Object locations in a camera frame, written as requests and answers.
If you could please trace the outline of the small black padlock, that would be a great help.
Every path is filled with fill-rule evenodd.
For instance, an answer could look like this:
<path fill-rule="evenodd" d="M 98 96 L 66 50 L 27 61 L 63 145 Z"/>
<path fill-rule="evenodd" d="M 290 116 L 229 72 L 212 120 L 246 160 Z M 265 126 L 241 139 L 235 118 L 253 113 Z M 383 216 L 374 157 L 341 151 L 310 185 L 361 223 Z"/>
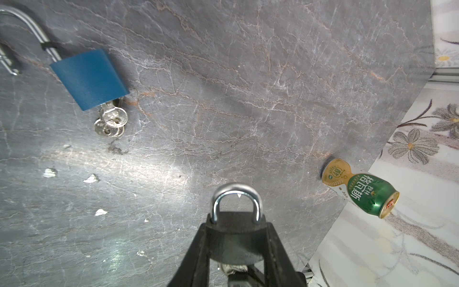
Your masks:
<path fill-rule="evenodd" d="M 222 212 L 220 204 L 229 195 L 245 196 L 253 204 L 251 212 Z M 209 257 L 229 265 L 252 265 L 264 260 L 267 222 L 263 215 L 261 196 L 249 185 L 228 183 L 214 192 L 209 219 Z"/>

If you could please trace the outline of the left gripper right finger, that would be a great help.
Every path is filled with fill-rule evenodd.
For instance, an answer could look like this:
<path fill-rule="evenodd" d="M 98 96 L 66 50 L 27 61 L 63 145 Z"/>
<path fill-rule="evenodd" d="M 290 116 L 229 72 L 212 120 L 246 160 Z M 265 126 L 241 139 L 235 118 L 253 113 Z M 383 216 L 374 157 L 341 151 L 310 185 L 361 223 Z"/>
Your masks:
<path fill-rule="evenodd" d="M 294 269 L 272 223 L 267 223 L 264 247 L 267 287 L 306 287 L 306 277 Z"/>

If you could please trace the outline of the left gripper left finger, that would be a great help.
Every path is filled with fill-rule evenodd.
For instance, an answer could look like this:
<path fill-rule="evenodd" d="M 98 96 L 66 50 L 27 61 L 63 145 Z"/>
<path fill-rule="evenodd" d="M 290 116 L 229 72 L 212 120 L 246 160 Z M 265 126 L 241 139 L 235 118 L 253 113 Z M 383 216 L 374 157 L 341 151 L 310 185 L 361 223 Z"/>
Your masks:
<path fill-rule="evenodd" d="M 202 223 L 181 265 L 167 286 L 208 287 L 209 266 L 208 234 L 206 224 Z"/>

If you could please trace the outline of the blue padlock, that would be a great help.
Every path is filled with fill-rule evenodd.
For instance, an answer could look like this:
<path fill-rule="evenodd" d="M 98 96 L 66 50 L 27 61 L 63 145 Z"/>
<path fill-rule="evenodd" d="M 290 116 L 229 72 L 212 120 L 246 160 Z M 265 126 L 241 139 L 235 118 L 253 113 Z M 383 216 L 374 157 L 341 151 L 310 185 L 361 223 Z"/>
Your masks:
<path fill-rule="evenodd" d="M 25 12 L 2 5 L 1 14 L 21 20 L 32 31 L 41 48 L 51 56 L 51 69 L 83 111 L 97 106 L 103 112 L 123 111 L 114 100 L 128 95 L 129 90 L 105 50 L 87 51 L 62 59 L 56 45 Z"/>

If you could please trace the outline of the silver key set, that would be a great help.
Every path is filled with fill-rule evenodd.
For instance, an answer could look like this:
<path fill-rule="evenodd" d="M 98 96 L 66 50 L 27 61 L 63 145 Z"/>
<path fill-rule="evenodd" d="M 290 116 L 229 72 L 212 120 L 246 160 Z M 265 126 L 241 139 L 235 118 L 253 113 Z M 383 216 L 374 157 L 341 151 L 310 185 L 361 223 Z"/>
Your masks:
<path fill-rule="evenodd" d="M 94 122 L 94 131 L 98 135 L 109 138 L 123 136 L 128 119 L 128 114 L 123 108 L 109 101 L 101 104 L 99 118 Z"/>
<path fill-rule="evenodd" d="M 236 273 L 247 273 L 249 268 L 247 265 L 232 265 L 219 263 L 218 269 L 223 272 L 224 275 L 229 276 Z"/>

